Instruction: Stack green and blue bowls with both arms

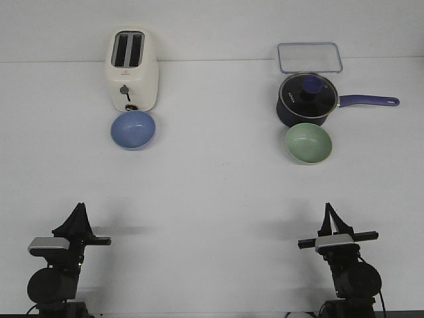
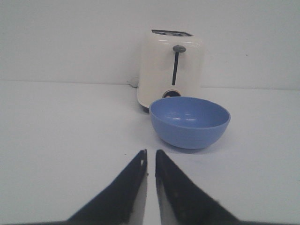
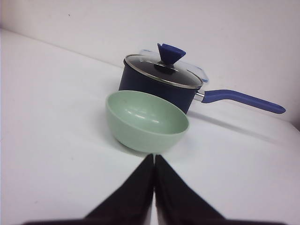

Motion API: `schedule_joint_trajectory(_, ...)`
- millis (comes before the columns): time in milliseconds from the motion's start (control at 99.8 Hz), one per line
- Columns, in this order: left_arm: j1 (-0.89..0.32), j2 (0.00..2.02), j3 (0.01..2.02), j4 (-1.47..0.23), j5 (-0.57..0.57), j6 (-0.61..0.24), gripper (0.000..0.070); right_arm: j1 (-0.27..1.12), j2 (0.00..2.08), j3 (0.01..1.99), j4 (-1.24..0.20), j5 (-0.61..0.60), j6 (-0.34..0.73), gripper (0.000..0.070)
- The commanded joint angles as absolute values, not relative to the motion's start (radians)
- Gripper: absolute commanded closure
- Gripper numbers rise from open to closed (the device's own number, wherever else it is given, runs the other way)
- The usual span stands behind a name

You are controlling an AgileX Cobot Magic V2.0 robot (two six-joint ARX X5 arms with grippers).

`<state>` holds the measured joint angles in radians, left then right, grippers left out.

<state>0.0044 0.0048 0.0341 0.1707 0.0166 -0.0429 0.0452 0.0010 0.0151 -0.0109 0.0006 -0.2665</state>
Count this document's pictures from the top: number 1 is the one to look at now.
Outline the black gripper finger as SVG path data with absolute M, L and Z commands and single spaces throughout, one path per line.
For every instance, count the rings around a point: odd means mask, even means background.
M 62 225 L 62 232 L 91 232 L 85 203 L 78 203 Z
M 341 234 L 348 234 L 350 236 L 353 236 L 354 230 L 337 215 L 336 211 L 330 203 L 326 203 L 325 216 L 321 229 L 319 230 L 319 235 L 329 236 Z

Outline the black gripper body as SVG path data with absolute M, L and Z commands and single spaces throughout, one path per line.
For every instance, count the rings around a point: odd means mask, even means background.
M 78 265 L 83 264 L 86 246 L 109 246 L 111 237 L 97 237 L 92 230 L 83 230 L 80 232 L 60 232 L 59 228 L 52 230 L 54 237 L 67 239 L 70 243 L 68 251 L 70 258 Z
M 336 259 L 354 260 L 360 258 L 359 242 L 378 239 L 378 232 L 368 231 L 362 233 L 333 234 L 317 238 L 299 240 L 297 245 L 300 249 L 313 248 L 327 262 L 335 262 Z

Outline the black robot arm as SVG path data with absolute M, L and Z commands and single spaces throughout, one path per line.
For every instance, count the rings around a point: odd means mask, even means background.
M 327 300 L 317 317 L 375 317 L 375 296 L 381 295 L 382 279 L 375 267 L 360 255 L 360 242 L 376 240 L 376 231 L 356 233 L 325 204 L 325 216 L 316 238 L 299 240 L 300 249 L 312 248 L 329 265 L 337 298 Z
M 78 203 L 51 237 L 36 237 L 28 252 L 42 257 L 46 267 L 35 272 L 27 294 L 39 317 L 91 317 L 87 305 L 76 301 L 76 293 L 87 246 L 109 246 L 111 238 L 94 235 L 84 203 Z

